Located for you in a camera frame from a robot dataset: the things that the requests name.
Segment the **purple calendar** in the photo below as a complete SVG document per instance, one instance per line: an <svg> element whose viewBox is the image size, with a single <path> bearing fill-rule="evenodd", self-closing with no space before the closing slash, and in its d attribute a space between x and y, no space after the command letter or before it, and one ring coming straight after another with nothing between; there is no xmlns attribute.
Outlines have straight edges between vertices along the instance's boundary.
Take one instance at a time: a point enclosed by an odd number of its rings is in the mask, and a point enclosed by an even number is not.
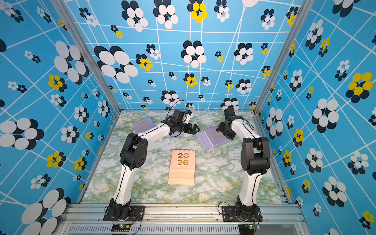
<svg viewBox="0 0 376 235"><path fill-rule="evenodd" d="M210 149L229 141L222 132L217 131L217 128L218 126L214 126L195 134L203 150Z"/></svg>
<svg viewBox="0 0 376 235"><path fill-rule="evenodd" d="M148 131L149 129L155 127L155 123L153 122L151 117L145 117L138 121L132 123L134 131L136 134Z"/></svg>
<svg viewBox="0 0 376 235"><path fill-rule="evenodd" d="M168 118L168 117L171 117L172 116L172 114L168 114L168 115L166 115L166 118ZM179 133L179 132L173 132L171 135L169 135L170 137L185 137L185 133Z"/></svg>

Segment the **pink calendar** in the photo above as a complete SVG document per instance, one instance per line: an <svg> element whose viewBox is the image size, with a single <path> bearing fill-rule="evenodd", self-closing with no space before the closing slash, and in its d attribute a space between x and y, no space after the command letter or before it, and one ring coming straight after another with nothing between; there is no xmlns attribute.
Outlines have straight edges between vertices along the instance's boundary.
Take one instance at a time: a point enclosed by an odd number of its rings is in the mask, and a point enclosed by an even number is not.
<svg viewBox="0 0 376 235"><path fill-rule="evenodd" d="M195 182L195 150L176 149L172 152L168 183L193 186Z"/></svg>

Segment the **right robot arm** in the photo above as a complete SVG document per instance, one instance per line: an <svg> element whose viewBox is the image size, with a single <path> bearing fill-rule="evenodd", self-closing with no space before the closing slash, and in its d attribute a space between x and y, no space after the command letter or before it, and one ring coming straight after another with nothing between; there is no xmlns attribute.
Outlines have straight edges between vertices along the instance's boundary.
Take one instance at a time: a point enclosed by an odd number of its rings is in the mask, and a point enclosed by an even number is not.
<svg viewBox="0 0 376 235"><path fill-rule="evenodd" d="M225 121L217 127L227 139L236 136L242 141L240 163L244 171L242 189L235 204L236 216L240 221L262 221L257 205L257 192L260 181L270 169L270 145L266 137L261 137L254 127L242 116L235 113L234 108L224 110Z"/></svg>

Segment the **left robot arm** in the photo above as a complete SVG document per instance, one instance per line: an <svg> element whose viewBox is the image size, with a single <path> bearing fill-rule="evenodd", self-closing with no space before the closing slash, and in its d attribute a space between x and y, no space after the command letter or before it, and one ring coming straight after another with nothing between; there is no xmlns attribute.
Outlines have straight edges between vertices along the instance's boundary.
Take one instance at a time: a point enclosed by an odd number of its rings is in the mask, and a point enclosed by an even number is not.
<svg viewBox="0 0 376 235"><path fill-rule="evenodd" d="M131 191L139 168L145 163L148 146L175 132L194 135L200 131L197 124L191 124L190 110L174 110L170 117L157 126L139 134L128 134L120 152L121 173L117 190L111 198L106 214L119 221L125 221L131 211Z"/></svg>

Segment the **right circuit board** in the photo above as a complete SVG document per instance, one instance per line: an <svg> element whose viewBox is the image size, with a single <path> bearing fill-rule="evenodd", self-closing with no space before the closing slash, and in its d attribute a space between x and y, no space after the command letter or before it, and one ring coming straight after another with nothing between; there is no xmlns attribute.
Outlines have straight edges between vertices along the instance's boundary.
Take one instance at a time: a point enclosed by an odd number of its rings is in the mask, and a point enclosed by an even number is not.
<svg viewBox="0 0 376 235"><path fill-rule="evenodd" d="M240 224L239 233L240 235L254 235L257 230L260 229L259 225L252 224Z"/></svg>

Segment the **circuit board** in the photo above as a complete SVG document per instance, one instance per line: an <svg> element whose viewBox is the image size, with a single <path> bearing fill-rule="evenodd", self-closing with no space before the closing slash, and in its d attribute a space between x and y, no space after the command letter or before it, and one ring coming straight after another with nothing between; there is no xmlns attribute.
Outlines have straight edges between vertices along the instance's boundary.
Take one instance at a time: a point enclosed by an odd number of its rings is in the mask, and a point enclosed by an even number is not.
<svg viewBox="0 0 376 235"><path fill-rule="evenodd" d="M239 233L240 235L254 235L257 230L260 229L259 225L252 224L240 224Z"/></svg>
<svg viewBox="0 0 376 235"><path fill-rule="evenodd" d="M111 228L112 233L128 233L130 231L130 224L114 224Z"/></svg>

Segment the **left circuit board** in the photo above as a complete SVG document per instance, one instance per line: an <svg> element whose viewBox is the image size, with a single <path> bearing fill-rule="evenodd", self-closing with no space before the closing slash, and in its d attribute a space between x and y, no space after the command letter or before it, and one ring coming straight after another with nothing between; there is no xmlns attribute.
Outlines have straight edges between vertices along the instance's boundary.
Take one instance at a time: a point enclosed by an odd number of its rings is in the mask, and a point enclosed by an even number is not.
<svg viewBox="0 0 376 235"><path fill-rule="evenodd" d="M111 228L112 233L128 233L130 231L130 224L114 224Z"/></svg>

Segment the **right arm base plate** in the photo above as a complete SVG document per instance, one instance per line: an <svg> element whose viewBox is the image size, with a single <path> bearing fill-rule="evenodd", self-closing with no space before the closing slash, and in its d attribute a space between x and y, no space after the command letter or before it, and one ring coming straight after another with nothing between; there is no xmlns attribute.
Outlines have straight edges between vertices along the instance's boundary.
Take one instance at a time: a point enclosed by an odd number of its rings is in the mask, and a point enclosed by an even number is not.
<svg viewBox="0 0 376 235"><path fill-rule="evenodd" d="M262 222L260 207L253 206L221 206L220 212L224 222Z"/></svg>

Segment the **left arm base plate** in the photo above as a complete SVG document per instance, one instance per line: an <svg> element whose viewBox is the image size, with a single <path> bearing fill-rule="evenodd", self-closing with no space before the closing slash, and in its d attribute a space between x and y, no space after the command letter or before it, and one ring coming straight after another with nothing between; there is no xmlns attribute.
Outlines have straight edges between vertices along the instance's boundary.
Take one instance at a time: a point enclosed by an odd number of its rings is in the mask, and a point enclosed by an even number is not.
<svg viewBox="0 0 376 235"><path fill-rule="evenodd" d="M111 222L143 221L145 209L146 206L128 206L123 208L122 211L114 212L110 206L106 206L103 220Z"/></svg>

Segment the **aluminium front rail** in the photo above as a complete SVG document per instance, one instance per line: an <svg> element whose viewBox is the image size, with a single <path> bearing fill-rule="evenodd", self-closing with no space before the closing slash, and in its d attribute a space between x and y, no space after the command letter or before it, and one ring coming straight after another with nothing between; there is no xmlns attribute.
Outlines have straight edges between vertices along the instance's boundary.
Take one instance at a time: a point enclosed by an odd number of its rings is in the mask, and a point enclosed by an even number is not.
<svg viewBox="0 0 376 235"><path fill-rule="evenodd" d="M74 204L56 230L58 235L240 235L240 224L259 225L255 235L309 235L297 205L261 205L263 221L224 222L215 204L146 204L143 221L104 221L104 204ZM128 233L112 233L114 224L130 224Z"/></svg>

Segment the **right aluminium corner post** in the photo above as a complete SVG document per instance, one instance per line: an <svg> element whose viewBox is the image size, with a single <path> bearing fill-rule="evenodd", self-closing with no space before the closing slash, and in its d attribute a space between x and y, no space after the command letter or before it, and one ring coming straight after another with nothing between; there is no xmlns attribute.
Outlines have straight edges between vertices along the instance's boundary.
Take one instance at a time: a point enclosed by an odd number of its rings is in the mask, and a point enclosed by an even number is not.
<svg viewBox="0 0 376 235"><path fill-rule="evenodd" d="M297 16L297 19L295 20L295 23L293 24L293 26L291 27L288 35L287 35L287 38L285 40L285 42L283 43L283 46L278 54L278 57L275 61L275 64L272 68L272 72L271 72L271 75L269 76L269 78L267 79L263 89L262 89L262 92L259 96L259 99L257 100L257 105L256 105L256 108L254 110L254 115L255 116L258 116L258 113L259 111L262 109L262 106L264 104L264 102L266 101L267 99L267 96L269 94L269 89L271 88L271 86L273 85L273 83L275 82L277 76L278 76L278 73L279 71L281 70L282 68L282 65L284 64L286 58L287 58L287 54L288 54L288 51L289 49L291 48L292 44L295 42L295 39L297 37L297 35L299 34L308 14L309 14L309 11L313 5L313 3L315 2L315 0L304 0L302 2L302 5L299 7L299 13L298 13L298 16Z"/></svg>

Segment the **aluminium corner post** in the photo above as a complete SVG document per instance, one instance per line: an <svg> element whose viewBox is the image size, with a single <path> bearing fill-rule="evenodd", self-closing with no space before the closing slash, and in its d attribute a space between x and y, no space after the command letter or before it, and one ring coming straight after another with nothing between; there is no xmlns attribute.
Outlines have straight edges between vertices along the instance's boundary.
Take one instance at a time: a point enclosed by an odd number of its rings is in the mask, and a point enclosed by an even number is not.
<svg viewBox="0 0 376 235"><path fill-rule="evenodd" d="M269 89L271 88L271 86L273 85L273 83L275 82L277 76L278 76L278 73L279 71L281 70L282 68L282 65L284 64L286 58L287 58L287 54L288 54L288 51L289 49L291 48L292 44L295 42L295 39L297 37L297 35L299 34L308 14L309 14L309 11L313 5L313 3L315 2L315 0L304 0L302 2L302 5L299 7L299 13L298 13L298 16L297 16L297 19L295 20L295 23L293 24L293 26L291 27L288 35L287 35L287 38L285 40L285 42L283 43L283 46L278 54L278 57L275 61L275 64L272 68L272 72L271 72L271 75L269 76L269 78L267 79L263 89L262 89L262 92L259 96L259 99L257 100L257 105L256 105L256 108L254 110L254 115L255 116L258 116L258 113L259 111L262 109L262 106L264 104L264 102L266 101L267 99L267 96L269 94Z"/></svg>
<svg viewBox="0 0 376 235"><path fill-rule="evenodd" d="M79 48L80 52L82 53L87 65L92 72L93 76L97 80L99 86L103 90L104 94L107 96L109 103L112 105L114 111L117 115L121 113L121 108L118 102L115 99L113 93L109 90L108 83L106 82L102 72L100 71L95 59L91 55L91 51L89 50L85 40L82 36L82 33L78 29L77 25L74 23L71 14L69 13L68 7L64 3L64 1L52 1L53 6L55 7L57 13L63 20L64 24L67 25L68 32L72 39L74 40L75 44Z"/></svg>

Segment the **left aluminium corner post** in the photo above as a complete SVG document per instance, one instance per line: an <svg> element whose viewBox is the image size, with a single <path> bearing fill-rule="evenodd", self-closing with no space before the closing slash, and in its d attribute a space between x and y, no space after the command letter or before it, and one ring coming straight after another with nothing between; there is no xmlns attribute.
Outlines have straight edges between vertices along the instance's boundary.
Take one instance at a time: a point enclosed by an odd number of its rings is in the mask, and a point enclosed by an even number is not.
<svg viewBox="0 0 376 235"><path fill-rule="evenodd" d="M75 44L79 48L80 52L82 53L87 65L92 72L93 76L97 80L99 86L103 90L104 94L107 96L109 103L112 105L114 111L117 115L121 113L121 108L118 102L115 99L113 93L109 90L108 83L106 82L102 72L100 71L95 59L91 55L91 51L89 50L85 40L82 36L82 33L78 29L77 25L74 23L71 14L69 13L68 7L64 3L64 1L52 1L53 6L55 7L57 13L63 20L64 24L67 25L68 32L72 39L74 40Z"/></svg>

